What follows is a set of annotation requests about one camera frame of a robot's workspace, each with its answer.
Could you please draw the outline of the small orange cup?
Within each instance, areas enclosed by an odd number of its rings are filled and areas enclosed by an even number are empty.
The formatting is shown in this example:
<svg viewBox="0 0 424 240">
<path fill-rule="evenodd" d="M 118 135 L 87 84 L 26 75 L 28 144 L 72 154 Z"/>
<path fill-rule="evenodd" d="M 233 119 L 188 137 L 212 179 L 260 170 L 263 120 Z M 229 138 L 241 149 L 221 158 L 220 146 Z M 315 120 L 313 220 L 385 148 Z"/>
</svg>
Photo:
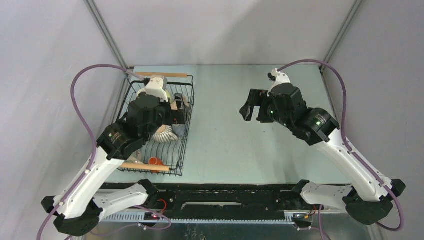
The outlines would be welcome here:
<svg viewBox="0 0 424 240">
<path fill-rule="evenodd" d="M 155 168 L 153 170 L 150 170 L 152 173 L 159 173 L 168 170 L 168 167 L 164 165 L 162 160 L 158 157 L 151 157 L 148 160 L 148 164 L 152 166 L 160 166 L 160 168 Z"/>
</svg>

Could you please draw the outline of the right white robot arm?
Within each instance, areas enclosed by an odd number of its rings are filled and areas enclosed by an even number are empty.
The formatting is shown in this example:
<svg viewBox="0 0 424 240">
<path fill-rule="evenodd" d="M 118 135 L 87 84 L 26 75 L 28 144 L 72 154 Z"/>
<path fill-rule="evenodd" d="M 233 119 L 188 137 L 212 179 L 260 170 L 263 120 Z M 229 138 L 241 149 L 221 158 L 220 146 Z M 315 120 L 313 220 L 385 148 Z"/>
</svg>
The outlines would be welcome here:
<svg viewBox="0 0 424 240">
<path fill-rule="evenodd" d="M 269 91 L 251 89 L 239 111 L 245 121 L 252 119 L 255 107 L 259 107 L 259 122 L 286 127 L 296 138 L 325 154 L 349 180 L 346 186 L 301 180 L 290 196 L 295 208 L 304 209 L 309 204 L 333 207 L 364 225 L 376 224 L 389 215 L 405 184 L 378 174 L 361 154 L 348 148 L 339 123 L 329 112 L 308 107 L 300 89 L 290 83 Z"/>
</svg>

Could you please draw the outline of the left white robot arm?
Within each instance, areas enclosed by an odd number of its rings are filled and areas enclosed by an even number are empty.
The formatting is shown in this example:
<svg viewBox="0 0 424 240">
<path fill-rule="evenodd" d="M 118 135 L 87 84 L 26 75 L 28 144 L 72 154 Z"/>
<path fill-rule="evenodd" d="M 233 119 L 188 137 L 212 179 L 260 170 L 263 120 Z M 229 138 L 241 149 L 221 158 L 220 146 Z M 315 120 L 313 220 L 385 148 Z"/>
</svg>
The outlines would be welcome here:
<svg viewBox="0 0 424 240">
<path fill-rule="evenodd" d="M 124 209 L 153 208 L 158 189 L 142 179 L 133 186 L 104 197 L 94 195 L 106 179 L 160 129 L 173 123 L 168 96 L 141 93 L 131 101 L 121 119 L 107 126 L 94 142 L 90 159 L 71 184 L 56 196 L 46 196 L 41 205 L 59 233 L 80 237 L 92 231 L 104 218 Z"/>
</svg>

